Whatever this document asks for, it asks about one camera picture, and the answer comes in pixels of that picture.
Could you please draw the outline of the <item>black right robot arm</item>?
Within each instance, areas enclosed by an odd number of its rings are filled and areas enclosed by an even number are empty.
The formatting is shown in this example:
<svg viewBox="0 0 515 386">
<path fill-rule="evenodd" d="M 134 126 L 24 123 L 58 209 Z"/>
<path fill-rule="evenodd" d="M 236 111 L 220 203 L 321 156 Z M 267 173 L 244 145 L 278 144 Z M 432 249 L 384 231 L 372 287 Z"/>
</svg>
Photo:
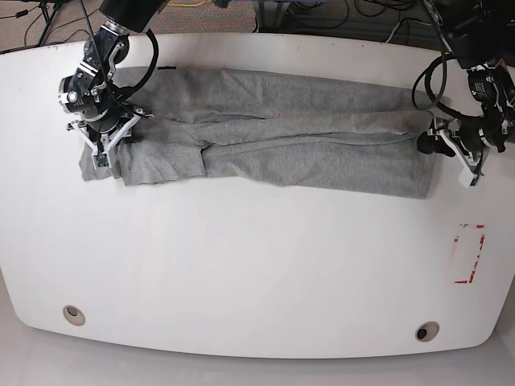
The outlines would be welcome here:
<svg viewBox="0 0 515 386">
<path fill-rule="evenodd" d="M 103 1 L 100 12 L 106 17 L 97 32 L 90 32 L 84 57 L 72 76 L 61 80 L 58 100 L 66 113 L 76 118 L 67 129 L 76 131 L 91 150 L 94 168 L 113 168 L 115 150 L 133 127 L 153 113 L 131 104 L 128 99 L 150 79 L 157 67 L 159 44 L 150 22 L 168 5 L 167 1 Z M 142 79 L 132 86 L 118 87 L 113 78 L 130 49 L 129 36 L 145 34 L 153 55 Z"/>
</svg>

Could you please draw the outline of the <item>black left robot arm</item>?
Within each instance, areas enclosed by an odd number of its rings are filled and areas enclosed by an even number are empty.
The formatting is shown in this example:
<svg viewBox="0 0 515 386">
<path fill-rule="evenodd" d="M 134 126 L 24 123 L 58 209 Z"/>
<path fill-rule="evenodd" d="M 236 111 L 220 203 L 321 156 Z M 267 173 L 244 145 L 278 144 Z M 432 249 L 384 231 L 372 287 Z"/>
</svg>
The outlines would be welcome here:
<svg viewBox="0 0 515 386">
<path fill-rule="evenodd" d="M 423 154 L 442 154 L 459 159 L 459 181 L 475 186 L 490 150 L 505 151 L 514 137 L 514 82 L 505 55 L 514 53 L 514 3 L 512 1 L 424 1 L 431 26 L 438 35 L 440 55 L 420 74 L 429 106 L 445 113 L 433 118 L 419 135 L 417 149 Z M 480 103 L 482 114 L 469 116 L 442 101 L 443 92 L 431 89 L 432 75 L 447 63 L 458 62 L 467 73 L 468 89 Z"/>
</svg>

